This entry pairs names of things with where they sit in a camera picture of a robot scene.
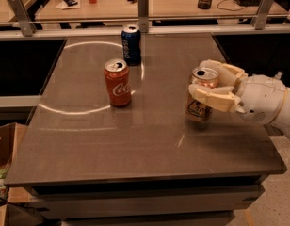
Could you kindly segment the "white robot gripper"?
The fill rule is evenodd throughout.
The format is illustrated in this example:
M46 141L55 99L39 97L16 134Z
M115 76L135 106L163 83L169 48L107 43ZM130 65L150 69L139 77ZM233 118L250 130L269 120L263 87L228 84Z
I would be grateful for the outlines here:
M200 68L216 71L217 85L191 84L188 91L193 99L217 111L237 112L242 119L260 124L271 123L279 114L287 91L281 80L265 75L248 77L239 67L211 59L201 62ZM238 86L235 95L233 90Z

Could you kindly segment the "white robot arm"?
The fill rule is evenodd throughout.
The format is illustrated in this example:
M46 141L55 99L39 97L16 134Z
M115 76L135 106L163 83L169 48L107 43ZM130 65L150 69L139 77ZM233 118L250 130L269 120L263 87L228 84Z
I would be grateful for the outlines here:
M249 76L239 67L208 59L193 69L188 93L217 111L269 124L290 140L290 88L281 76Z

